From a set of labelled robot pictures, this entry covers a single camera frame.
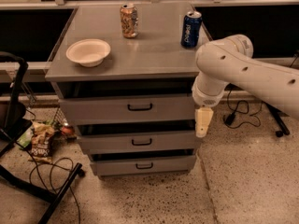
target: bowl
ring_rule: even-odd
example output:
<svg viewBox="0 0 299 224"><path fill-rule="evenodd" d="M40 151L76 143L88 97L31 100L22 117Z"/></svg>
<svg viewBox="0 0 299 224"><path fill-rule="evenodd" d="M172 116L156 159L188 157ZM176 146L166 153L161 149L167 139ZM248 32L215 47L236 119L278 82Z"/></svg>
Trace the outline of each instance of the bowl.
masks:
<svg viewBox="0 0 299 224"><path fill-rule="evenodd" d="M94 67L100 64L110 53L110 45L99 39L86 39L71 45L66 51L66 57L85 67Z"/></svg>

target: can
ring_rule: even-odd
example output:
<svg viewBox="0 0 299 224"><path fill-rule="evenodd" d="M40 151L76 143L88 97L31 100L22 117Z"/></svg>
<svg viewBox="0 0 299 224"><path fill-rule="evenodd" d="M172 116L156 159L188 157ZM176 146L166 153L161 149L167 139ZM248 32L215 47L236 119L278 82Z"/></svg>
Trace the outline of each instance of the can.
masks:
<svg viewBox="0 0 299 224"><path fill-rule="evenodd" d="M121 29L126 38L134 38L138 35L138 14L134 4L121 6Z"/></svg>
<svg viewBox="0 0 299 224"><path fill-rule="evenodd" d="M185 48L197 46L199 29L202 24L202 14L198 11L189 11L184 17L183 31L180 44Z"/></svg>

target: drawer handle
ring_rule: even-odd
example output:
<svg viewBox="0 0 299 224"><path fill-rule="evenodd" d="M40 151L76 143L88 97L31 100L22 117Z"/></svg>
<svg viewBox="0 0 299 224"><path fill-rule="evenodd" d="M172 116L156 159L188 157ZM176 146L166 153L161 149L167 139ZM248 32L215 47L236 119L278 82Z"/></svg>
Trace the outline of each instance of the drawer handle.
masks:
<svg viewBox="0 0 299 224"><path fill-rule="evenodd" d="M149 146L152 143L152 139L150 138L148 143L136 143L134 139L131 141L133 146Z"/></svg>
<svg viewBox="0 0 299 224"><path fill-rule="evenodd" d="M153 163L150 164L136 164L136 169L150 169L153 167Z"/></svg>
<svg viewBox="0 0 299 224"><path fill-rule="evenodd" d="M128 105L128 109L130 111L147 111L147 110L151 110L152 109L152 103L149 104L149 107L145 107L145 108L133 108L132 105Z"/></svg>

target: gray cabinet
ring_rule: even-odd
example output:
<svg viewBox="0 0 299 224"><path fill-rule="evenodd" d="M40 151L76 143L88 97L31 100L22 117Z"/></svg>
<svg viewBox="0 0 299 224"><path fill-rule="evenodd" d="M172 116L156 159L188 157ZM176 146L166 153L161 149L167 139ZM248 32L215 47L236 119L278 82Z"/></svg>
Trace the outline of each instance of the gray cabinet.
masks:
<svg viewBox="0 0 299 224"><path fill-rule="evenodd" d="M200 144L192 99L196 49L179 44L184 14L192 7L136 6L141 19L135 39L121 35L119 6L79 7L46 75L99 176L190 171ZM94 26L97 19L105 22ZM99 66L85 68L65 58L82 37L110 44ZM205 39L201 31L200 44Z"/></svg>

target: speckled floor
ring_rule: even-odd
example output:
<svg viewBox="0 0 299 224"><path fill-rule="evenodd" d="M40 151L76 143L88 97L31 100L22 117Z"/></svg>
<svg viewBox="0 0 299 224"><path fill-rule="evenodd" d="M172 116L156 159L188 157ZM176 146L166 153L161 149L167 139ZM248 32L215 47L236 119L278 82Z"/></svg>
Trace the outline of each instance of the speckled floor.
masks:
<svg viewBox="0 0 299 224"><path fill-rule="evenodd" d="M251 112L259 105L251 104ZM37 119L51 118L55 109L32 110ZM84 177L77 177L72 190L78 200L81 223L298 223L299 146L298 121L283 117L291 134L277 138L277 124L265 106L258 115L261 127L243 125L229 129L222 121L227 105L218 105L199 157L189 173L128 175L99 179L76 142L59 140L53 161L68 157L83 164ZM250 116L241 121L256 122ZM14 175L28 180L34 164L17 147L0 159ZM69 161L60 163L70 167ZM48 166L41 174L49 183ZM55 187L65 171L54 170ZM40 181L33 174L33 181ZM48 204L19 192L0 178L0 223L33 224ZM49 223L78 223L78 209L70 191Z"/></svg>

